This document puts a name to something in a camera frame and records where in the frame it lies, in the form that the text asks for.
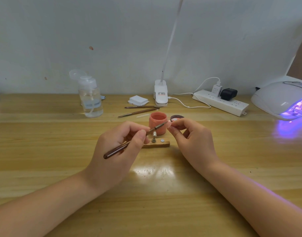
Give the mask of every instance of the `white wall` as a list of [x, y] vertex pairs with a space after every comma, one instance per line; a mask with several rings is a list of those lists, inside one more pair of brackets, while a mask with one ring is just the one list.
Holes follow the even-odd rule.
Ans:
[[[102, 93], [152, 93], [178, 2], [0, 0], [0, 92], [77, 92], [68, 71], [81, 68]], [[169, 92], [218, 76], [252, 93], [286, 74], [301, 41], [302, 0], [184, 0]]]

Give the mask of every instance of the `wooden desk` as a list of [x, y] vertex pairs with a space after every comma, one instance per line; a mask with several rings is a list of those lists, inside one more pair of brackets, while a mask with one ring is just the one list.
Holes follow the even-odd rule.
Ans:
[[[144, 96], [153, 104], [151, 96]], [[88, 119], [78, 95], [0, 96], [0, 204], [57, 182], [84, 168], [99, 135], [125, 120], [129, 96], [107, 96], [104, 114]], [[249, 97], [236, 99], [250, 103]], [[198, 105], [190, 96], [181, 97]], [[187, 109], [180, 114], [212, 130], [219, 157], [302, 208], [302, 120], [288, 123], [250, 105], [247, 115]], [[127, 178], [87, 204], [49, 236], [256, 236], [240, 214], [181, 155], [169, 148], [143, 149]]]

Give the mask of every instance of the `clear plastic bottle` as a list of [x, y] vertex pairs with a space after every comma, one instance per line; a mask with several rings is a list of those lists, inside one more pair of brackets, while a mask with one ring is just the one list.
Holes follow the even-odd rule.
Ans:
[[78, 93], [86, 117], [95, 118], [103, 114], [102, 100], [94, 78], [81, 76], [78, 80]]

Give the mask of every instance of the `black power adapter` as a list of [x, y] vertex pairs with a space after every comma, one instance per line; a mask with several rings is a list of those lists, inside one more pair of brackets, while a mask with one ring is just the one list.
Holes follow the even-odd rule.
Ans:
[[220, 98], [223, 100], [231, 100], [237, 96], [238, 91], [231, 88], [223, 89], [220, 93]]

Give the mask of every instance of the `forearm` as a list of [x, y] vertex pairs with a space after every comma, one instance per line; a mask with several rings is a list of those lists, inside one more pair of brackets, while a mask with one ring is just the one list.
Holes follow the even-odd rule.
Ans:
[[302, 236], [302, 210], [294, 204], [221, 162], [202, 175], [260, 236]]
[[0, 206], [0, 236], [43, 236], [95, 199], [82, 172]]

